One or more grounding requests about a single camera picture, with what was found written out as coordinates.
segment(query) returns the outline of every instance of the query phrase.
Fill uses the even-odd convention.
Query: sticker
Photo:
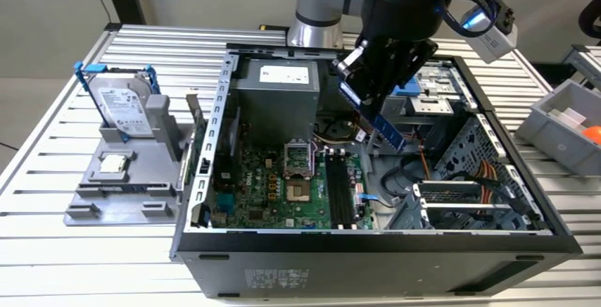
[[[310,281],[310,270],[291,269],[247,269],[247,285],[250,288],[306,288]]]
[[[360,143],[366,140],[366,131],[363,129],[359,129],[358,135],[355,136],[355,140]]]
[[[264,83],[310,84],[310,68],[304,66],[266,65],[260,74]]]
[[[130,136],[152,134],[139,95],[131,89],[102,87],[98,90],[115,126]]]
[[[436,83],[428,80],[420,81],[420,85],[423,89],[436,89]]]

